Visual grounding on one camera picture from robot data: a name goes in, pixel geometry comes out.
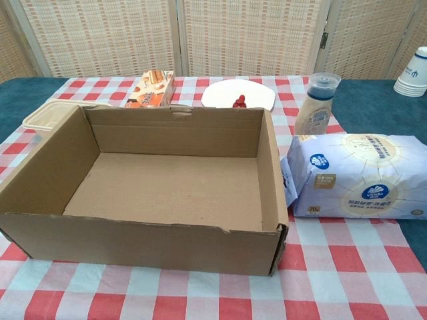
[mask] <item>plastic bottle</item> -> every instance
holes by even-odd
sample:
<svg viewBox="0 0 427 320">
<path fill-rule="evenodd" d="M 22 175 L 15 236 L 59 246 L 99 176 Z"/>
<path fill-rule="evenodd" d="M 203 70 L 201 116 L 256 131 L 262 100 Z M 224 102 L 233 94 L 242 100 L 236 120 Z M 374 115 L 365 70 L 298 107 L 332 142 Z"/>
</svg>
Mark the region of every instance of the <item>plastic bottle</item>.
<svg viewBox="0 0 427 320">
<path fill-rule="evenodd" d="M 331 115 L 332 98 L 340 84 L 338 75 L 327 72 L 309 77 L 309 88 L 304 104 L 296 117 L 296 135 L 323 135 Z"/>
</svg>

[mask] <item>checkered tablecloth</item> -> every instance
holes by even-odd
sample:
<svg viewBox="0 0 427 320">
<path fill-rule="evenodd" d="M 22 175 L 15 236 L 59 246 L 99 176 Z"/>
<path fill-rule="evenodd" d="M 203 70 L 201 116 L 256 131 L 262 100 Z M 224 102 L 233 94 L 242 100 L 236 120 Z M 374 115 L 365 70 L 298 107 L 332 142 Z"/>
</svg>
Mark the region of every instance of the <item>checkered tablecloth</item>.
<svg viewBox="0 0 427 320">
<path fill-rule="evenodd" d="M 173 103 L 200 106 L 222 77 L 177 78 Z M 276 92 L 285 155 L 307 77 L 249 77 Z M 68 80 L 53 97 L 123 106 L 135 77 Z M 334 118 L 329 133 L 342 132 Z M 20 127 L 0 144 L 0 181 L 39 142 Z M 0 319 L 427 319 L 427 275 L 394 220 L 290 216 L 273 277 L 37 261 L 0 236 Z"/>
</svg>

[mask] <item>white paper cup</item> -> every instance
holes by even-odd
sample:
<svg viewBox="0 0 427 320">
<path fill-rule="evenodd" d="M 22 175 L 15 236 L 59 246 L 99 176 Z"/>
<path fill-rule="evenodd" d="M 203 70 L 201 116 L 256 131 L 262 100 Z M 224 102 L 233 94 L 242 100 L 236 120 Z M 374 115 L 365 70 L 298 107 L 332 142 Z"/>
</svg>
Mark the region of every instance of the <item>white paper cup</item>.
<svg viewBox="0 0 427 320">
<path fill-rule="evenodd" d="M 395 92 L 409 97 L 421 97 L 427 90 L 427 47 L 419 47 L 397 79 Z"/>
<path fill-rule="evenodd" d="M 427 85 L 427 47 L 417 49 L 399 79 L 408 85 Z"/>
<path fill-rule="evenodd" d="M 396 81 L 393 89 L 395 90 L 395 92 L 397 92 L 401 95 L 406 95 L 408 97 L 421 97 L 421 96 L 423 96 L 423 94 L 425 94 L 427 88 L 425 88 L 425 89 L 407 89 L 405 87 L 402 87 L 402 85 L 399 81 Z"/>
</svg>

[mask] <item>red figurine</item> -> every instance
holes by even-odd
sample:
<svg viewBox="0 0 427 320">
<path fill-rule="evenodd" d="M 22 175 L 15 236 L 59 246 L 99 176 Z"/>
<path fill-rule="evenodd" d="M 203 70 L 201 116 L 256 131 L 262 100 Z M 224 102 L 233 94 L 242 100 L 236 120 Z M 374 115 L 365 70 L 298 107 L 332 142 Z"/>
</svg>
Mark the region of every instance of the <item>red figurine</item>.
<svg viewBox="0 0 427 320">
<path fill-rule="evenodd" d="M 244 95 L 241 95 L 239 99 L 237 99 L 236 102 L 233 103 L 233 108 L 246 108 Z"/>
</svg>

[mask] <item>woven screen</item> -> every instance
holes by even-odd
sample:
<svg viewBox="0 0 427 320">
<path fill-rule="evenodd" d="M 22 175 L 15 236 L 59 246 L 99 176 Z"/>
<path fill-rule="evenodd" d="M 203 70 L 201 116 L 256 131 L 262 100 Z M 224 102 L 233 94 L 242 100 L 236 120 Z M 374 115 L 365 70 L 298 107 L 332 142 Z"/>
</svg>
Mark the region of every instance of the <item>woven screen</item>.
<svg viewBox="0 0 427 320">
<path fill-rule="evenodd" d="M 168 0 L 21 2 L 55 77 L 175 69 Z"/>
<path fill-rule="evenodd" d="M 420 16 L 413 21 L 414 28 L 405 36 L 408 40 L 402 42 L 402 48 L 399 48 L 396 54 L 397 64 L 391 74 L 393 79 L 400 76 L 417 48 L 427 45 L 427 4 L 420 10 L 422 10 Z"/>
<path fill-rule="evenodd" d="M 322 3 L 183 0 L 189 75 L 311 73 Z"/>
<path fill-rule="evenodd" d="M 4 10 L 0 10 L 0 35 L 0 83 L 17 77 L 35 76 Z"/>
<path fill-rule="evenodd" d="M 347 79 L 385 78 L 415 1 L 343 0 L 324 70 Z"/>
</svg>

